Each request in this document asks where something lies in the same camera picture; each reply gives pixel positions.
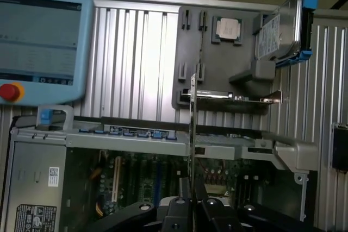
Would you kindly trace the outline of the CPU socket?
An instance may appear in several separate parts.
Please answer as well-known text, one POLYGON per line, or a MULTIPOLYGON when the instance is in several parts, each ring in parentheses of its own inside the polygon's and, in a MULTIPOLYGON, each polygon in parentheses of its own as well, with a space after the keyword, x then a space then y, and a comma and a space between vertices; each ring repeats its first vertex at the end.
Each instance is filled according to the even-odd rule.
POLYGON ((208 196, 226 198, 231 203, 235 200, 235 189, 228 184, 205 184, 208 196))

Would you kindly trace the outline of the green Dell motherboard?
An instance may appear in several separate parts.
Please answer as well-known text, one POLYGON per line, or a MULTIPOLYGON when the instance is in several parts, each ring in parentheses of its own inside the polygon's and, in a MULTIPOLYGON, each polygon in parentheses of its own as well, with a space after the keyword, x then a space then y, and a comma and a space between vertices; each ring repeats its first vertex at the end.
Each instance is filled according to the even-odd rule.
MULTIPOLYGON (((90 217, 102 218, 138 201, 159 205, 176 196, 179 179, 188 174, 187 159, 181 156, 128 153, 86 148, 67 151, 63 195, 67 205, 81 208, 90 217), (112 202, 114 161, 122 158, 117 202, 112 202), (161 187, 156 190, 156 163, 161 161, 161 187)), ((237 208, 246 201, 265 205, 291 217, 299 217, 302 188, 289 171, 259 160, 198 158, 195 175, 204 184, 228 184, 235 189, 237 208)))

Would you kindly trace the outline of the white expansion slot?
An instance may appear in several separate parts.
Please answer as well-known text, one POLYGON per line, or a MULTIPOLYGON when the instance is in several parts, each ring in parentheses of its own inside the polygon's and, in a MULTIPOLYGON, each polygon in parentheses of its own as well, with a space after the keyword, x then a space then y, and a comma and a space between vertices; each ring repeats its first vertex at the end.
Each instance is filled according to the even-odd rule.
POLYGON ((111 195, 111 200, 112 202, 115 202, 115 203, 117 202, 117 199, 118 199, 121 167, 122 167, 122 158, 120 156, 117 156, 114 161, 113 190, 111 195))

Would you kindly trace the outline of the open metal PC case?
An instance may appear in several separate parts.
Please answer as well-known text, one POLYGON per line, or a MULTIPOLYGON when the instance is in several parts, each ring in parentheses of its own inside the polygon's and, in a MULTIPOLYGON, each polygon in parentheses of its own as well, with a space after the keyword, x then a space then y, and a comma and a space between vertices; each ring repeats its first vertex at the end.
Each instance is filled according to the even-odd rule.
MULTIPOLYGON (((5 180, 0 202, 0 232, 2 232, 1 227, 4 220, 9 163, 15 142, 64 145, 66 154, 70 148, 86 148, 181 156, 187 159, 188 164, 189 137, 189 124, 123 118, 74 117, 73 110, 69 106, 41 106, 36 115, 15 116, 9 128, 5 180), (40 112, 43 109, 53 110, 50 126, 40 125, 40 112), (79 129, 88 129, 89 132, 80 133, 79 129), (104 130, 105 133, 95 134, 94 130, 104 130), (160 131, 162 139, 154 139, 152 137, 154 131, 160 131), (134 136, 123 136, 123 132, 134 133, 134 136)), ((315 226, 314 223, 306 219, 306 211, 312 208, 311 197, 307 195, 307 192, 310 189, 308 179, 317 169, 317 153, 315 144, 311 142, 267 131, 196 124, 195 160, 198 158, 259 160, 272 163, 280 171, 291 172, 295 182, 302 188, 300 215, 292 218, 313 226, 315 226)), ((192 210, 192 232, 197 232, 197 201, 192 210)), ((75 209, 68 206, 67 199, 62 195, 59 232, 103 232, 105 217, 93 218, 81 208, 75 209)))

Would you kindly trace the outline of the silver power supply with labels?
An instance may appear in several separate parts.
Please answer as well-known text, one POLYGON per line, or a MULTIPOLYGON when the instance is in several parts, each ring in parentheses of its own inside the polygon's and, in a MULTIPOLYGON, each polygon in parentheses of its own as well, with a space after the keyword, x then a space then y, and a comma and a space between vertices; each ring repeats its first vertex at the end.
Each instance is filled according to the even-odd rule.
POLYGON ((15 142, 9 163, 2 232, 59 232, 64 145, 15 142))

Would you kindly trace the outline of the grey plastic parts rack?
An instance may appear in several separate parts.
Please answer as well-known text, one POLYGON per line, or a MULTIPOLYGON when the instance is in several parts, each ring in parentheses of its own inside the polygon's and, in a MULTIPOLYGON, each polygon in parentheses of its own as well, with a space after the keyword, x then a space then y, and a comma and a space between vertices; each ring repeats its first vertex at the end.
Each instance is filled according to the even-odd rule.
MULTIPOLYGON (((191 76, 196 73, 197 90, 232 92, 246 97, 264 97, 271 89, 275 65, 255 59, 258 10, 219 9, 182 6, 178 13, 176 57, 173 75, 172 106, 187 109, 190 103, 191 76), (216 35, 218 18, 242 22, 239 41, 216 35)), ((267 108, 211 111, 265 114, 267 108)))

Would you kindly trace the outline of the blue release latch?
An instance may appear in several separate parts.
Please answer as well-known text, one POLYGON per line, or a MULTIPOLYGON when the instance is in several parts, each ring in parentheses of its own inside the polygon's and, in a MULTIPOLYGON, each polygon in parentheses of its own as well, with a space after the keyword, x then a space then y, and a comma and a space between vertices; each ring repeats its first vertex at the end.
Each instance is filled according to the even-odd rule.
POLYGON ((43 109, 40 112, 40 125, 50 126, 52 124, 53 110, 43 109))

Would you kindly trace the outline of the silver CPU chip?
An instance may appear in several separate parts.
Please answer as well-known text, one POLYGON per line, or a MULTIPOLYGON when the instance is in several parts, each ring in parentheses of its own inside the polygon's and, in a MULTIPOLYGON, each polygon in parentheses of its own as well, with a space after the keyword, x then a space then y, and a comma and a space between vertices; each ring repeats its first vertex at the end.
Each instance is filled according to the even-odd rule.
POLYGON ((218 18, 216 25, 216 35, 220 39, 239 41, 241 39, 241 25, 239 19, 218 18))

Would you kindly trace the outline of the silver hard disk white label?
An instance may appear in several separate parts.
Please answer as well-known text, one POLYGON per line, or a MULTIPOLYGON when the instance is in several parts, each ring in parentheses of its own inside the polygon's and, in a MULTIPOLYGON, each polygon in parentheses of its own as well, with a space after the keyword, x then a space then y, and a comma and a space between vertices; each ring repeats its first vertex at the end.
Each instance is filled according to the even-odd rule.
POLYGON ((286 0, 264 19, 256 34, 256 59, 281 67, 310 58, 313 10, 304 2, 286 0))

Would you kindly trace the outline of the light blue teach pendant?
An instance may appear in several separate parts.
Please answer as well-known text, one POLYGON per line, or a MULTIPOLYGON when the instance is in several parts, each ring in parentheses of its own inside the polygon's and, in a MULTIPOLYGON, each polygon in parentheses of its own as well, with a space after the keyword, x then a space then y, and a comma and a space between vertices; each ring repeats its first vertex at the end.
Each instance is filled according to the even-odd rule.
POLYGON ((0 104, 82 98, 93 19, 93 0, 0 0, 0 104))

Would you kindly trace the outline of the blue disk caddy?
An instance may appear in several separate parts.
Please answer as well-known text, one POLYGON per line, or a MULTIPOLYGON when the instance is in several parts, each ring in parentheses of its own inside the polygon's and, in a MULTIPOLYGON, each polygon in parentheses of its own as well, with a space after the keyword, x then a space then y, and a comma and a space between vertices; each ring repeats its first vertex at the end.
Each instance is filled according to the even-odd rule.
POLYGON ((305 62, 312 56, 312 48, 310 45, 312 36, 312 24, 314 19, 314 11, 318 7, 318 0, 302 0, 301 5, 301 23, 300 23, 300 50, 289 58, 278 62, 277 67, 290 66, 305 62))

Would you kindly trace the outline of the green graphics card metal bracket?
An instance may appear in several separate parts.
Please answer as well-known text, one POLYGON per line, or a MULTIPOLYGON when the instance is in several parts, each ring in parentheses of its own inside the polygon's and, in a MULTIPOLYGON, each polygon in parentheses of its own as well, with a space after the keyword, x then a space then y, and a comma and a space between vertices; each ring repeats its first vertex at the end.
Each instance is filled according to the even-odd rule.
POLYGON ((232 92, 196 91, 196 107, 199 110, 237 110, 244 108, 267 108, 272 104, 283 103, 283 92, 277 90, 264 97, 246 97, 232 92))

